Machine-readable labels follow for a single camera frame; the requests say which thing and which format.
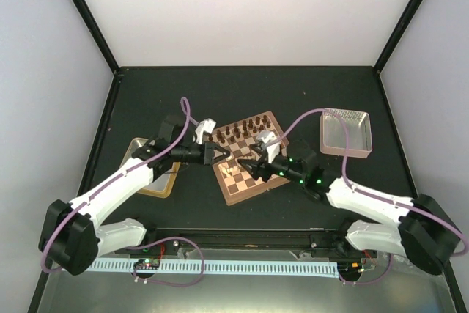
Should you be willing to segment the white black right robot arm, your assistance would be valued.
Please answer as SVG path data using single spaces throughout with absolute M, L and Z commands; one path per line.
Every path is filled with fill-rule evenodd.
M 304 141 L 264 150 L 250 146 L 257 158 L 240 158 L 238 164 L 254 180 L 278 176 L 297 183 L 311 198 L 337 209 L 357 213 L 369 221 L 354 221 L 335 235 L 337 254 L 348 257 L 363 250 L 407 258 L 418 269 L 440 275 L 454 255 L 460 239 L 457 227 L 435 199 L 394 196 L 352 183 L 320 167 L 317 154 Z

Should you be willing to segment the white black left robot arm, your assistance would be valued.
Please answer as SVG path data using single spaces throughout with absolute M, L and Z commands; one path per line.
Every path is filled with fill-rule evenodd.
M 98 257 L 116 250 L 136 248 L 142 254 L 152 252 L 158 237 L 140 221 L 104 221 L 137 191 L 168 172 L 174 163 L 211 166 L 227 159 L 227 149 L 204 139 L 215 125 L 214 120 L 204 119 L 191 128 L 189 119 L 168 116 L 159 132 L 102 183 L 69 202 L 57 199 L 50 204 L 39 243 L 42 270 L 51 272 L 46 265 L 50 260 L 76 276 Z

